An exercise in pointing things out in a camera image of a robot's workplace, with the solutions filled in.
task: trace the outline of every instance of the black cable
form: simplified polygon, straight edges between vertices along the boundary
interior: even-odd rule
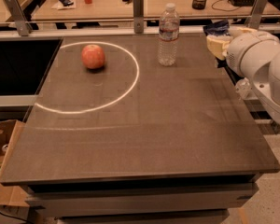
[[[4,217],[8,217],[8,218],[13,218],[13,219],[21,220],[21,221],[24,221],[25,223],[28,223],[28,224],[34,224],[33,222],[31,222],[29,220],[25,220],[25,219],[22,219],[22,218],[19,218],[19,217],[14,217],[14,216],[6,215],[6,214],[4,214],[2,212],[0,212],[0,215],[2,215]]]
[[[219,8],[215,8],[215,7],[214,7],[214,4],[217,4],[217,3],[222,2],[222,1],[226,1],[226,0],[218,0],[218,1],[216,1],[215,3],[212,4],[212,9],[213,9],[213,10],[218,10],[218,11],[235,11],[235,10],[241,8],[241,7],[237,7],[237,8],[235,8],[235,9],[225,10],[225,9],[219,9]]]

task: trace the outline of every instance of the bottle cap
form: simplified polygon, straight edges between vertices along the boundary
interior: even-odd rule
[[[174,3],[166,4],[166,10],[167,10],[167,11],[173,11],[173,10],[175,10],[175,4],[174,4]]]

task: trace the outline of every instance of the open cardboard box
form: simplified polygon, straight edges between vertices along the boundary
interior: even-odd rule
[[[24,123],[17,120],[0,122],[0,173],[12,155],[23,126]],[[4,145],[8,145],[6,153],[2,150]],[[29,205],[24,201],[27,195],[27,192],[21,187],[4,187],[0,184],[0,205],[28,207]]]

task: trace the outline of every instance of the apple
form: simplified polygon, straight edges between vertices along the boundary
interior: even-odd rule
[[[105,52],[98,45],[87,45],[81,52],[82,62],[88,69],[97,69],[105,65]]]

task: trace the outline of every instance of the bottle on desk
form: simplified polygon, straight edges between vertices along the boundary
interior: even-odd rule
[[[164,66],[170,66],[175,63],[179,23],[180,19],[175,11],[175,4],[167,4],[159,21],[158,61]]]

